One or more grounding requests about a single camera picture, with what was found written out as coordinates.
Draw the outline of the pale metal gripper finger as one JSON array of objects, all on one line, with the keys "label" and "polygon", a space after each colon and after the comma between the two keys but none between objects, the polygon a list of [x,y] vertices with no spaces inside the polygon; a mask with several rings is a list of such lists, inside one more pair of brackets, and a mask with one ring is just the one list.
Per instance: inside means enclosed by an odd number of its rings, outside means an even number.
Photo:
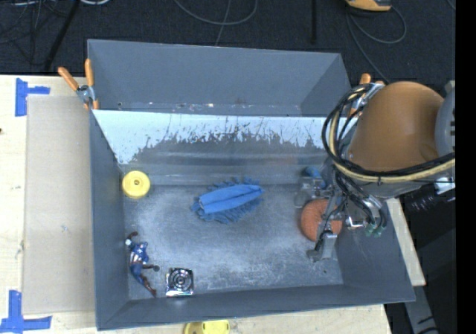
[{"label": "pale metal gripper finger", "polygon": [[338,239],[337,234],[331,231],[323,232],[319,236],[318,241],[315,244],[315,247],[307,251],[306,253],[307,257],[310,259],[312,263],[316,263],[321,260],[331,259],[337,239]]},{"label": "pale metal gripper finger", "polygon": [[322,198],[327,183],[322,178],[303,177],[295,193],[295,207],[303,208],[306,203]]}]

